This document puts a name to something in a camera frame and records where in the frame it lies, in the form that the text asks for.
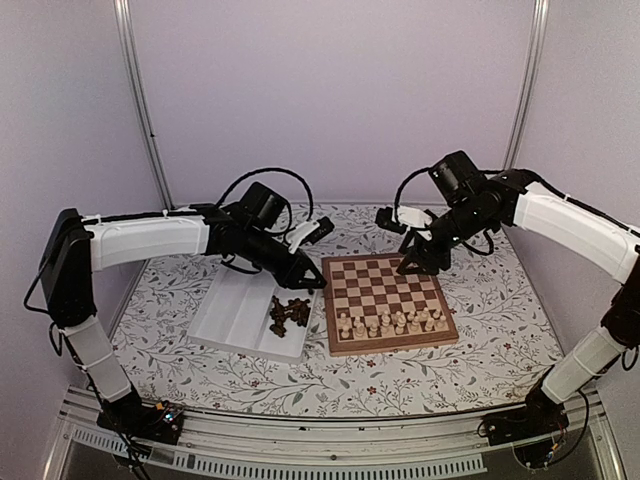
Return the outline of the light chess king piece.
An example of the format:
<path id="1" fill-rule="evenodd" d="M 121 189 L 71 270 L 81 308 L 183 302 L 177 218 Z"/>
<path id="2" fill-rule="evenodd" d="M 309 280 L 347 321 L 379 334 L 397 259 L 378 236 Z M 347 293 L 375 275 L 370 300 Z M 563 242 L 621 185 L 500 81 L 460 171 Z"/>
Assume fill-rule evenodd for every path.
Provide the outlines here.
<path id="1" fill-rule="evenodd" d="M 392 335 L 392 323 L 391 323 L 391 317 L 390 320 L 387 319 L 382 319 L 381 317 L 381 323 L 380 323 L 380 332 L 381 332 L 381 336 L 382 337 L 389 337 Z"/>

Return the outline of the light chess bishop piece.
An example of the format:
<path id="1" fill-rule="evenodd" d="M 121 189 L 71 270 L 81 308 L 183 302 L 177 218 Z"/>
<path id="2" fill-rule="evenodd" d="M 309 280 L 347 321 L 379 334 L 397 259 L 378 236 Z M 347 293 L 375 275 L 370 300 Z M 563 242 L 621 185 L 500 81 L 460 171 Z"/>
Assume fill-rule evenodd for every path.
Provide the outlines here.
<path id="1" fill-rule="evenodd" d="M 367 330 L 363 323 L 357 322 L 354 325 L 353 336 L 356 340 L 362 340 L 367 337 Z"/>

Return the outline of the white plastic compartment tray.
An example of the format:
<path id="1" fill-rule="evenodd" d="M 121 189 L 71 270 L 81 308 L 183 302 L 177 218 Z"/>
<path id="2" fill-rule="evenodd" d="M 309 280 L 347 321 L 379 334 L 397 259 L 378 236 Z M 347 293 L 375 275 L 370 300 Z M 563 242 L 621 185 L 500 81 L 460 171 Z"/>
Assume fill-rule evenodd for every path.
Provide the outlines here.
<path id="1" fill-rule="evenodd" d="M 246 275 L 221 266 L 187 330 L 188 339 L 225 352 L 298 364 L 308 328 L 288 321 L 283 337 L 273 333 L 273 298 L 283 305 L 299 298 L 314 307 L 318 294 L 284 289 L 265 271 Z"/>

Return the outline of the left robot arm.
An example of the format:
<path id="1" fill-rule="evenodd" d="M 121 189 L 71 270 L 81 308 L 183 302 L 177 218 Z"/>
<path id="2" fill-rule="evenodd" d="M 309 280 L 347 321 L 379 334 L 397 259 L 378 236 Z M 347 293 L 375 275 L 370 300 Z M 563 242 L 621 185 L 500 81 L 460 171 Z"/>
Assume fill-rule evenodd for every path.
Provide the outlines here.
<path id="1" fill-rule="evenodd" d="M 218 255 L 227 267 L 237 258 L 248 261 L 250 273 L 266 271 L 285 289 L 322 289 L 327 281 L 301 247 L 317 243 L 334 224 L 328 217 L 309 217 L 272 231 L 289 206 L 286 198 L 255 182 L 232 203 L 219 199 L 119 216 L 83 216 L 74 208 L 59 213 L 27 291 L 42 289 L 45 304 L 40 313 L 57 327 L 78 368 L 111 404 L 111 419 L 126 433 L 141 433 L 149 415 L 98 318 L 94 274 L 130 263 L 145 270 L 159 257 Z"/>

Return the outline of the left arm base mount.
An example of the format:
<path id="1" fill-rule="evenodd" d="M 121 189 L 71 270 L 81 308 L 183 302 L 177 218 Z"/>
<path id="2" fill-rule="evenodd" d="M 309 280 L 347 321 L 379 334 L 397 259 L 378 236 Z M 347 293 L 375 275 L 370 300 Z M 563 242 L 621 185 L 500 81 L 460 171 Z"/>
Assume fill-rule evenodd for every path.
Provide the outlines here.
<path id="1" fill-rule="evenodd" d="M 136 392 L 114 402 L 104 401 L 97 419 L 101 428 L 123 435 L 177 445 L 184 424 L 184 408 L 162 400 L 144 405 Z"/>

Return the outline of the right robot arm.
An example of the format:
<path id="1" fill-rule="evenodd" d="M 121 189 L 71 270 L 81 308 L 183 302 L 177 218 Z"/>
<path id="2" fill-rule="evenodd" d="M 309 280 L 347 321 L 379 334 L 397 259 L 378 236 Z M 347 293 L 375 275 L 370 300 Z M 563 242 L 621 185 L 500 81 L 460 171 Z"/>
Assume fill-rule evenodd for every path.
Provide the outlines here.
<path id="1" fill-rule="evenodd" d="M 479 233 L 505 228 L 566 355 L 528 394 L 517 427 L 537 436 L 555 406 L 639 346 L 639 231 L 563 193 L 528 169 L 486 171 L 463 151 L 422 168 L 448 211 L 393 201 L 390 220 L 405 234 L 402 273 L 438 274 L 452 250 Z"/>

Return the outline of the wooden chess board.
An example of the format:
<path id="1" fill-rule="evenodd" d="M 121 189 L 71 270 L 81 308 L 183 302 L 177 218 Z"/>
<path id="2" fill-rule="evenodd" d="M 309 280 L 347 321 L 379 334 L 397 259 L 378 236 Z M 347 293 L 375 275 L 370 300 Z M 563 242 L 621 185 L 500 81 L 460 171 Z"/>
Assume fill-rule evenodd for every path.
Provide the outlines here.
<path id="1" fill-rule="evenodd" d="M 391 353 L 397 350 L 411 350 L 427 347 L 451 345 L 459 340 L 451 310 L 434 276 L 401 275 L 396 272 L 402 256 L 396 253 L 325 257 L 322 259 L 323 275 L 327 280 L 323 298 L 329 340 L 329 353 L 333 357 L 368 355 L 373 353 Z M 425 322 L 421 312 L 427 307 L 430 317 L 440 309 L 446 319 L 446 331 L 425 331 Z M 390 312 L 392 335 L 382 337 L 381 317 L 384 310 Z M 406 319 L 405 333 L 395 332 L 394 314 L 400 311 Z M 413 334 L 407 314 L 415 311 L 414 322 L 419 322 L 422 332 Z M 348 339 L 342 339 L 338 322 L 341 313 L 345 313 L 351 331 Z M 356 340 L 353 336 L 354 318 L 360 316 L 367 330 L 367 337 Z M 379 336 L 368 336 L 368 316 L 377 316 Z"/>

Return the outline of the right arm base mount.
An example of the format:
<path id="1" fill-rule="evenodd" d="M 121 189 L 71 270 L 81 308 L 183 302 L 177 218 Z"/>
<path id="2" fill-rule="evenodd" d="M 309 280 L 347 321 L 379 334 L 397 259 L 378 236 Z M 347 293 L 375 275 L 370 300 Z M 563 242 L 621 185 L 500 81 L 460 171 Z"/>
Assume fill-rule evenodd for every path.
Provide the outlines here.
<path id="1" fill-rule="evenodd" d="M 551 464 L 568 426 L 564 405 L 534 389 L 522 407 L 483 416 L 476 433 L 487 438 L 491 446 L 544 436 L 538 442 L 515 448 L 520 464 L 540 469 Z"/>

